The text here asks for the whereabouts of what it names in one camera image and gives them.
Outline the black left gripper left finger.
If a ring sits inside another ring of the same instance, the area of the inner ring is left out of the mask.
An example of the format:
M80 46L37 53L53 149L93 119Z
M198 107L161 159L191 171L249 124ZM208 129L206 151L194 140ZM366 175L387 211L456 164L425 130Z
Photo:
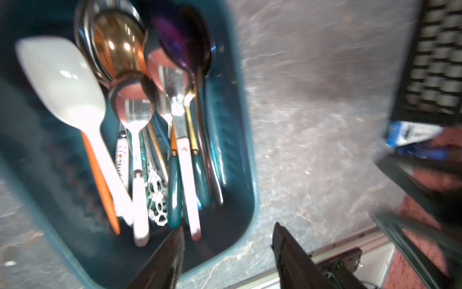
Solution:
M127 289L175 289L182 274L185 238L183 227L174 229Z

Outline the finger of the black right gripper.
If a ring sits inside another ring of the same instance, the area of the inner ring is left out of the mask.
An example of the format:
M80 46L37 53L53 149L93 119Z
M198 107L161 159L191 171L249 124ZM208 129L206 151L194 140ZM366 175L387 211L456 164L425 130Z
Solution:
M461 227L462 189L460 187L445 191L430 189L399 166L400 164L407 164L413 167L422 167L430 171L448 173L461 178L461 162L387 154L378 159L375 164L439 223Z
M453 238L443 231L387 211L373 215L372 219L401 252L427 288L460 289L462 287L462 239L460 237ZM403 231L405 228L439 245L444 256L453 264L448 267L448 276L409 239Z

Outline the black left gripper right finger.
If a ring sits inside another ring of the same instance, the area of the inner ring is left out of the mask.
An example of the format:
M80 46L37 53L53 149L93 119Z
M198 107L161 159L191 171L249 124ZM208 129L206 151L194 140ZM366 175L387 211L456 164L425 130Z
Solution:
M278 222L274 225L271 248L282 289L332 289L334 287L291 233Z

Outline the orange plastic spoon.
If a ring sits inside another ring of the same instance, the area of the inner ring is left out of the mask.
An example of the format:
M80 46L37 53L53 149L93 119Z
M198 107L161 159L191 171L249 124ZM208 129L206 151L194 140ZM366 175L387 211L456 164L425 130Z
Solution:
M81 136L83 139L84 147L87 152L87 157L89 159L90 168L93 174L93 178L96 184L96 188L99 192L100 199L102 201L102 205L106 212L107 218L109 223L115 233L115 235L120 235L120 224L119 219L116 216L116 211L114 209L113 200L111 194L109 192L107 183L103 177L101 168L96 160L96 155L91 147L88 137L81 132Z

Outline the bronze copper spoon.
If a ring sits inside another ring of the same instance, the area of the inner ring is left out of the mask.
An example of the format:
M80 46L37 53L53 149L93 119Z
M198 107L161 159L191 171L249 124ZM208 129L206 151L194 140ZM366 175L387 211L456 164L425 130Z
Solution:
M160 145L158 143L158 139L157 139L154 127L151 122L148 123L148 130L149 130L150 138L155 148L155 152L156 152L159 164L160 164L162 174L164 176L164 181L167 185L168 184L168 172L167 172L166 162L164 161L164 157L163 157Z

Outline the white handled steel spoon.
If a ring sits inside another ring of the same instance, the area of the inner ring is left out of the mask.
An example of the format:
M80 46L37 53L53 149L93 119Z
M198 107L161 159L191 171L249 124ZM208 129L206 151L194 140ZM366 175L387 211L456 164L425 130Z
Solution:
M139 71L123 71L110 85L109 101L120 123L131 133L132 208L134 243L142 248L149 242L149 217L144 185L139 133L148 125L154 109L143 90L146 75Z

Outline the pink handled spoon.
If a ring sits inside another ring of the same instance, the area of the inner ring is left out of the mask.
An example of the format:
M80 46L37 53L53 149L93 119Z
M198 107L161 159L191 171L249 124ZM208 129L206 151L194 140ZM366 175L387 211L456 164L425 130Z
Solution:
M148 71L155 84L166 94L173 117L173 130L190 234L195 242L202 237L197 207L191 144L185 106L191 101L190 74L167 52L155 31L148 31L144 39L144 56Z

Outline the purple iridescent spoon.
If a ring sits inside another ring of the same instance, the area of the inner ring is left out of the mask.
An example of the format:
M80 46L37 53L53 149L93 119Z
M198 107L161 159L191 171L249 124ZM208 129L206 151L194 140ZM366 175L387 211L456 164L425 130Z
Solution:
M205 78L212 63L213 35L208 31L206 22L192 6L175 4L171 1L152 1L150 5L152 25L160 31L168 54L173 61L190 73L196 97L196 126L199 133L199 145L205 152L203 161L211 192L218 206L223 206L223 193L219 181L206 117Z

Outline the white handle steel spoon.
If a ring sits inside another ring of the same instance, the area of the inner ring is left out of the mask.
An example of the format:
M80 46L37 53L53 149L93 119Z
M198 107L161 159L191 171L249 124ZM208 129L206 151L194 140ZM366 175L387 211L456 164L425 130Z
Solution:
M109 87L123 71L148 74L145 25L130 1L79 1L74 16L78 48L96 79Z

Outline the patterned handle steel spoon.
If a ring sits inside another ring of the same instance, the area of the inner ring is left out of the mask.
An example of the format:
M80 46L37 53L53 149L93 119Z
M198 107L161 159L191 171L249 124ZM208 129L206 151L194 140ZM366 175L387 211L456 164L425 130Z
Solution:
M164 182L157 172L152 155L147 128L141 131L143 156L146 162L145 187L148 195L148 217L149 220L158 226L167 225L167 201Z

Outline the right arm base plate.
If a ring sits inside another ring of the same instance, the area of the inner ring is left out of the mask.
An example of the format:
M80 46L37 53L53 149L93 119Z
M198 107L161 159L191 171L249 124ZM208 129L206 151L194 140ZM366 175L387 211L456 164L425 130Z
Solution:
M359 248L351 249L317 266L333 285L334 289L366 289L354 273L358 269L363 251Z

